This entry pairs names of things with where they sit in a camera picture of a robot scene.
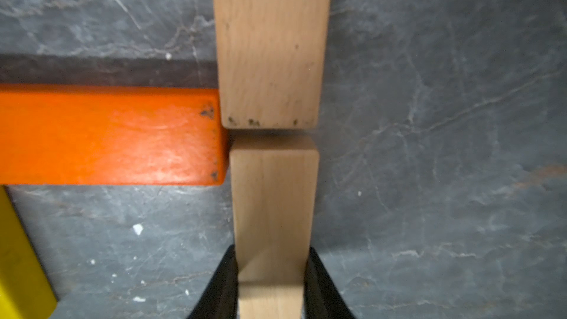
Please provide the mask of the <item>tan block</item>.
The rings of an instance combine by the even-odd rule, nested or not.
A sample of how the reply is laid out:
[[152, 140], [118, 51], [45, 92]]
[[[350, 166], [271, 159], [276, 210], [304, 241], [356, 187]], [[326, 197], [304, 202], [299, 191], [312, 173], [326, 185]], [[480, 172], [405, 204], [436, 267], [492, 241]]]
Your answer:
[[306, 135], [238, 136], [230, 150], [241, 318], [299, 318], [320, 154]]
[[330, 1], [214, 0], [224, 127], [316, 127]]

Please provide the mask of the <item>tan block top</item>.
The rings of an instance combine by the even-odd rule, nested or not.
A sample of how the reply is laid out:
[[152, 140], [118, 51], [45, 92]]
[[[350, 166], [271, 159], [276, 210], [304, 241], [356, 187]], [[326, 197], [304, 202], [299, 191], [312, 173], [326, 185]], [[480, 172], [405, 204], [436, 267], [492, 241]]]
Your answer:
[[320, 154], [306, 135], [238, 136], [230, 150], [241, 318], [299, 318]]

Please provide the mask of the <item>orange block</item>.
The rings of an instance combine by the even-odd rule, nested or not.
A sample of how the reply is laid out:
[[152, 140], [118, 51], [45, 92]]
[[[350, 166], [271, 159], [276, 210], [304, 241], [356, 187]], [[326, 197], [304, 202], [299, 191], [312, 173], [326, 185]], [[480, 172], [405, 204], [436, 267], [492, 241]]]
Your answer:
[[4, 185], [221, 185], [216, 89], [2, 84]]

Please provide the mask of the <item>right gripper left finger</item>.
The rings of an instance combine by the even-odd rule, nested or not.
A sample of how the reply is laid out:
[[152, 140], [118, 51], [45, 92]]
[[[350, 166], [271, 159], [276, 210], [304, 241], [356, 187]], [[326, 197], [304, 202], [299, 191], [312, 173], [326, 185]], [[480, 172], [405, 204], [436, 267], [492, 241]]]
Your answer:
[[230, 245], [187, 319], [237, 318], [238, 283], [235, 245]]

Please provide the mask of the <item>yellow block top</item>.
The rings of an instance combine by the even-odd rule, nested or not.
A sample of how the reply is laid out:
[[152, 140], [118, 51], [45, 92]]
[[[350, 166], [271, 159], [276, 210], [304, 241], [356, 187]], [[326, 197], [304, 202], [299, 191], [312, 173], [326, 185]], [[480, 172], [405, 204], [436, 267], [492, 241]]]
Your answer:
[[57, 306], [50, 282], [1, 189], [1, 317], [49, 318]]

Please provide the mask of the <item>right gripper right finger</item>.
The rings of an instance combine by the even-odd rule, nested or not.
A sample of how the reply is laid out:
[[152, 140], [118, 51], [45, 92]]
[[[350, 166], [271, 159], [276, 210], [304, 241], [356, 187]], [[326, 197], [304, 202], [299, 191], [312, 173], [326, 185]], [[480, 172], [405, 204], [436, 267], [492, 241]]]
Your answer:
[[304, 309], [308, 319], [355, 319], [313, 247], [304, 276]]

